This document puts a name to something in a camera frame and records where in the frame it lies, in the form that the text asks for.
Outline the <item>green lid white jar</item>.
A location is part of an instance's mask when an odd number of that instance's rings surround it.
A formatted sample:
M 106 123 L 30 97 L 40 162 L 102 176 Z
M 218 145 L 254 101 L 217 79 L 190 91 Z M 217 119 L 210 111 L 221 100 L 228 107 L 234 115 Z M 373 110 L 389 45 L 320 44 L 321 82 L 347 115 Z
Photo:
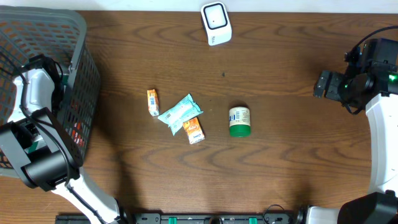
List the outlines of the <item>green lid white jar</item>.
M 234 138 L 243 138 L 251 134 L 250 110 L 239 106 L 229 110 L 229 133 Z

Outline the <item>small orange snack box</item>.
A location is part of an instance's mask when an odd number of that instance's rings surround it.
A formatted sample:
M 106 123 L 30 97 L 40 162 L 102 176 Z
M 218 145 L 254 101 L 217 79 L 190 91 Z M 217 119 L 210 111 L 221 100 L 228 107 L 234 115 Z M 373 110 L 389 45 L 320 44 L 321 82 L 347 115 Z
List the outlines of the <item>small orange snack box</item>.
M 183 123 L 190 144 L 198 143 L 205 139 L 204 132 L 197 117 Z

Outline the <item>teal wet wipes packet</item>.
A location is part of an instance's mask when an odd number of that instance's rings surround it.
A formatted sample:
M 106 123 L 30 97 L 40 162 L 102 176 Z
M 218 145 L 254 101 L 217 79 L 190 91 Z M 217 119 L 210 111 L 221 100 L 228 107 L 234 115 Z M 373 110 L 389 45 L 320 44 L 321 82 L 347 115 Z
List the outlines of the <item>teal wet wipes packet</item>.
M 193 100 L 192 95 L 188 94 L 173 108 L 158 116 L 158 119 L 167 124 L 172 134 L 175 135 L 183 126 L 184 122 L 189 121 L 202 113 L 203 111 Z

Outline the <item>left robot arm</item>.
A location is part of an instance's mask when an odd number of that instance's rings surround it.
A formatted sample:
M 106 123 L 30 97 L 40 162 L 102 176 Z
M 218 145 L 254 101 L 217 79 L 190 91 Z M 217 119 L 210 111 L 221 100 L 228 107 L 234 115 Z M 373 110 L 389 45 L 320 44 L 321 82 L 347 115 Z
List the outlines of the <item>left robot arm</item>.
M 16 97 L 1 126 L 1 150 L 23 183 L 72 203 L 91 223 L 134 223 L 118 201 L 102 191 L 83 168 L 76 142 L 57 120 L 63 100 L 63 70 L 43 54 L 14 67 Z

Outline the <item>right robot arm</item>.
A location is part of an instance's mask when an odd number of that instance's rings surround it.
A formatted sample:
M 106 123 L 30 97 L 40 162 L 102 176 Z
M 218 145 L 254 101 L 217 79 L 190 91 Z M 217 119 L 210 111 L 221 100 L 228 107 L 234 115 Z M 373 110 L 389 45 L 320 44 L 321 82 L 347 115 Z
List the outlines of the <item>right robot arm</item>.
M 397 73 L 357 75 L 324 71 L 314 96 L 339 101 L 347 110 L 364 111 L 371 132 L 371 180 L 368 194 L 340 208 L 309 206 L 295 223 L 396 223 L 397 221 Z

